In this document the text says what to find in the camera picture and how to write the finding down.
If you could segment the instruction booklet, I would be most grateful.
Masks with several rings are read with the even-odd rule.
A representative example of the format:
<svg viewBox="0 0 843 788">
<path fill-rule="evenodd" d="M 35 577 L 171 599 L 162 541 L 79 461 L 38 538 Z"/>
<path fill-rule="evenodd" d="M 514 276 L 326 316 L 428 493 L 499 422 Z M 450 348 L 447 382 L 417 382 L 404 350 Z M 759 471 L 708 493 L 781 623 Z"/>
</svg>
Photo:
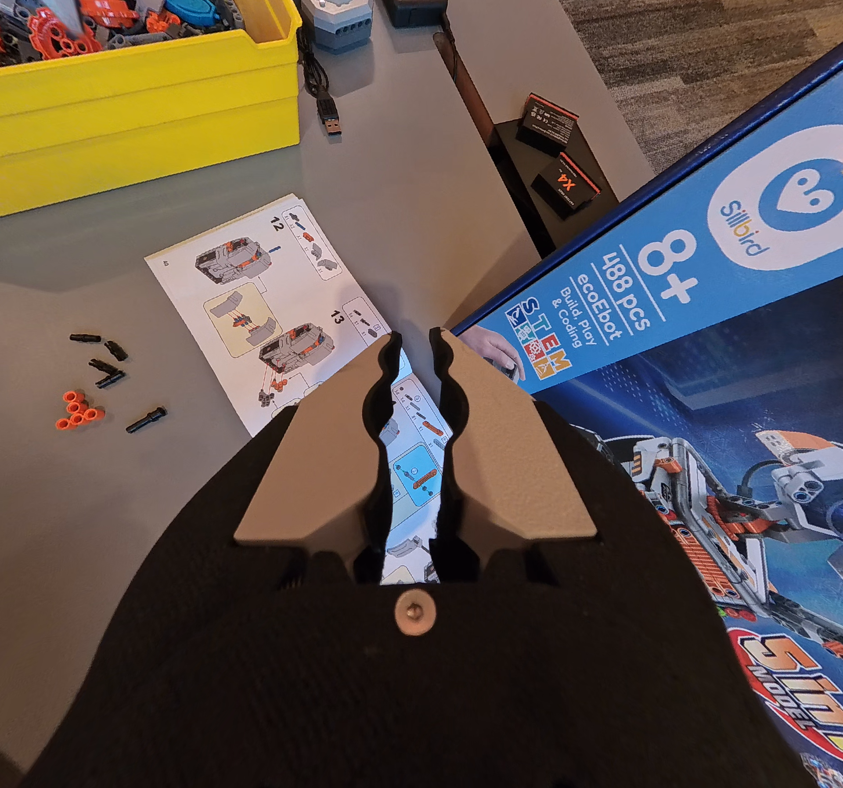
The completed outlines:
<svg viewBox="0 0 843 788">
<path fill-rule="evenodd" d="M 250 436 L 389 332 L 294 194 L 146 261 Z M 391 393 L 380 433 L 393 496 L 383 583 L 437 583 L 429 540 L 452 432 L 405 352 Z"/>
</svg>

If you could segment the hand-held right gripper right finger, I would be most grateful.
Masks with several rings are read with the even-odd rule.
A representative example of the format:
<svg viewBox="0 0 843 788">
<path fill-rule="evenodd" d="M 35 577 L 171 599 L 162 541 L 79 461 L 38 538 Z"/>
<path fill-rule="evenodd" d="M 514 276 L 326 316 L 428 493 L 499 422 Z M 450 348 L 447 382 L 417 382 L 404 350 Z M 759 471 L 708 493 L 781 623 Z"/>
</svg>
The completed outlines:
<svg viewBox="0 0 843 788">
<path fill-rule="evenodd" d="M 533 398 L 449 331 L 429 340 L 452 431 L 429 543 L 439 581 L 476 581 L 498 551 L 596 537 Z"/>
</svg>

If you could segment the black shelf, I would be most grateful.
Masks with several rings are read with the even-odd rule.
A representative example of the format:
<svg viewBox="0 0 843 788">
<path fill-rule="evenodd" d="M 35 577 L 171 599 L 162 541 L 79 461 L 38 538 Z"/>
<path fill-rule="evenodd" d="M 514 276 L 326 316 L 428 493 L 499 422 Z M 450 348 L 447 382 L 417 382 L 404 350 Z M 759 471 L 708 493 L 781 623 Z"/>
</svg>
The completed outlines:
<svg viewBox="0 0 843 788">
<path fill-rule="evenodd" d="M 567 146 L 567 154 L 593 180 L 600 194 L 577 212 L 559 216 L 532 188 L 532 182 L 551 156 L 516 138 L 518 121 L 513 119 L 494 125 L 489 152 L 507 187 L 512 201 L 536 250 L 545 258 L 569 244 L 618 204 L 618 199 L 599 167 L 583 133 L 575 129 Z"/>
</svg>

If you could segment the blue oval building piece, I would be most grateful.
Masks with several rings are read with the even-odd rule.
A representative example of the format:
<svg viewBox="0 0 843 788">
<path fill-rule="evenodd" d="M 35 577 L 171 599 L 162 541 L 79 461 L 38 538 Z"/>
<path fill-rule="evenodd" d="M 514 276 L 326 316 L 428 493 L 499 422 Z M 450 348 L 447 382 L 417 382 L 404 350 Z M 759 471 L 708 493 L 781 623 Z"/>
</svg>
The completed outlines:
<svg viewBox="0 0 843 788">
<path fill-rule="evenodd" d="M 211 0 L 165 0 L 165 8 L 193 27 L 212 27 L 220 22 Z"/>
</svg>

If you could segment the blue toy box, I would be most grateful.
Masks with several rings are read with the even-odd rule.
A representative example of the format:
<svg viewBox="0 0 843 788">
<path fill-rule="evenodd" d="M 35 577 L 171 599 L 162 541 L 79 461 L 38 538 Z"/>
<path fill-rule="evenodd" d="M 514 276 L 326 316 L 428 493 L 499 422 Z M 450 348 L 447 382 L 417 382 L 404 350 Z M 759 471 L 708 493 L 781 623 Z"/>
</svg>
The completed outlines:
<svg viewBox="0 0 843 788">
<path fill-rule="evenodd" d="M 822 56 L 457 330 L 622 467 L 841 786 L 842 61 Z"/>
</svg>

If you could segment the pile of building pieces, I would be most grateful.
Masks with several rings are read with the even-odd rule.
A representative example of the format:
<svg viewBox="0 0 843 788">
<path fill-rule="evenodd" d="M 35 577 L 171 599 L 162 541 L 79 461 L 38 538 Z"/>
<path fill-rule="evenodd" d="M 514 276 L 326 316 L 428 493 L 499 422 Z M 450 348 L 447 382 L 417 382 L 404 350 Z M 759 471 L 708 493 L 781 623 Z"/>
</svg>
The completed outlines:
<svg viewBox="0 0 843 788">
<path fill-rule="evenodd" d="M 165 8 L 139 14 L 133 0 L 79 0 L 84 33 L 72 35 L 41 0 L 2 0 L 1 65 L 54 61 L 162 41 L 245 30 L 235 0 L 211 0 L 220 16 L 193 27 Z"/>
</svg>

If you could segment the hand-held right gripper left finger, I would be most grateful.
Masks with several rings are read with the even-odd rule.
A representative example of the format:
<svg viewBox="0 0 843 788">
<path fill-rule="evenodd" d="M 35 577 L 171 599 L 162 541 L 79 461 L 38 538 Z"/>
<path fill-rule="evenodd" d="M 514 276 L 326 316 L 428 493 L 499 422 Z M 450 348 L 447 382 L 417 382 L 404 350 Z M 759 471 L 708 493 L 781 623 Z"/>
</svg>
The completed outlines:
<svg viewBox="0 0 843 788">
<path fill-rule="evenodd" d="M 237 543 L 334 552 L 359 583 L 381 581 L 393 490 L 380 434 L 401 347 L 398 332 L 379 337 L 298 405 Z"/>
</svg>

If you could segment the yellow plastic bin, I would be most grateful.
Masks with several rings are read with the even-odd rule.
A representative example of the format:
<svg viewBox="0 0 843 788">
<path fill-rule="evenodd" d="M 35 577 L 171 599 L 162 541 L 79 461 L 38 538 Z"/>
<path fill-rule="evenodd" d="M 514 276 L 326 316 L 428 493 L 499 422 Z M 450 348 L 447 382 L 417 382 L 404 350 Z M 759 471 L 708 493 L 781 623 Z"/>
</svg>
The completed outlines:
<svg viewBox="0 0 843 788">
<path fill-rule="evenodd" d="M 1 214 L 299 144 L 301 17 L 234 2 L 245 30 L 3 67 Z"/>
</svg>

